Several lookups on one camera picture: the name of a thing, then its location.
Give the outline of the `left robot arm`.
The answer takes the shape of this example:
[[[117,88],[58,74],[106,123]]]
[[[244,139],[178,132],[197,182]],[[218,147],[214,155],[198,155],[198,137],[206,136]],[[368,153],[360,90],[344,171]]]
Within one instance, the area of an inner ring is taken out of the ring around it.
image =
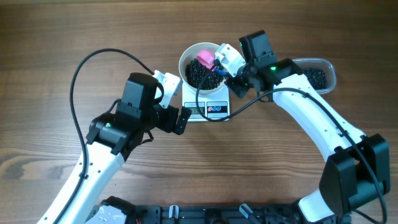
[[[85,152],[40,223],[84,223],[111,178],[120,170],[144,134],[159,128],[183,134],[191,111],[170,105],[182,84],[171,73],[131,73],[114,113],[95,118]]]

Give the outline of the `pink scoop blue handle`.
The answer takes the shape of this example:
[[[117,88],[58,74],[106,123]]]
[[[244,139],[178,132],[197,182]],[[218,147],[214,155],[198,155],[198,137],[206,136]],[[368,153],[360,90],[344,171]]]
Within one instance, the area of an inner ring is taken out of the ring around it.
[[[218,59],[215,59],[214,53],[209,50],[201,50],[196,55],[196,59],[211,72],[215,72],[223,77],[227,76],[227,72],[224,71],[224,67]]]

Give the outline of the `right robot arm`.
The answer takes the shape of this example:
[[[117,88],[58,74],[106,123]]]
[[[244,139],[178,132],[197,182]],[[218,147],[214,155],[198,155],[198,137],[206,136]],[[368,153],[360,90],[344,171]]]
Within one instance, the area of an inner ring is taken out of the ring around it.
[[[240,48],[222,45],[216,57],[230,74],[228,88],[243,97],[250,88],[276,103],[310,136],[325,160],[313,193],[298,201],[305,223],[342,217],[373,200],[387,221],[384,199],[391,189],[389,146],[341,117],[311,86],[291,59],[278,60],[263,30],[241,37]]]

